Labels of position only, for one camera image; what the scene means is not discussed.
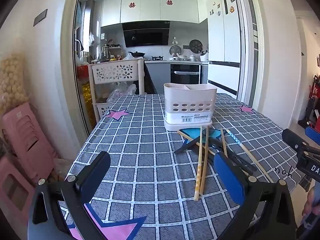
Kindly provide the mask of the person's right hand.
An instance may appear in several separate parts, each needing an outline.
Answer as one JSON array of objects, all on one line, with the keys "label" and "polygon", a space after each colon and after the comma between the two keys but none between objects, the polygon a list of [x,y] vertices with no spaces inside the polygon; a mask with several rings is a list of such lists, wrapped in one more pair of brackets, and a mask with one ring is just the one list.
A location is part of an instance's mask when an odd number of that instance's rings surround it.
[{"label": "person's right hand", "polygon": [[319,184],[315,184],[308,192],[302,215],[302,224],[306,230],[311,230],[319,221]]}]

